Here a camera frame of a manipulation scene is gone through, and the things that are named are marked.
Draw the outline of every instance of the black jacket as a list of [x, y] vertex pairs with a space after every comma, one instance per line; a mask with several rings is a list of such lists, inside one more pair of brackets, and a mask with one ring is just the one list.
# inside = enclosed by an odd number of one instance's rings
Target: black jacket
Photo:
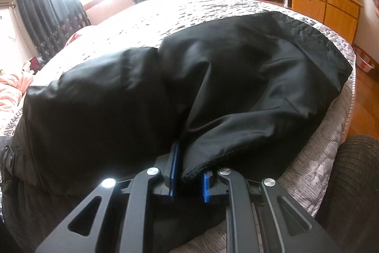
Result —
[[[84, 62], [27, 91], [15, 136], [3, 142], [12, 153], [1, 162], [5, 223], [34, 249], [103, 178], [135, 175], [175, 139], [182, 191], [215, 166], [278, 178], [351, 71], [323, 34], [279, 12], [206, 22], [159, 49]], [[212, 218], [193, 219], [202, 224], [191, 232], [160, 226], [156, 252], [203, 232]]]

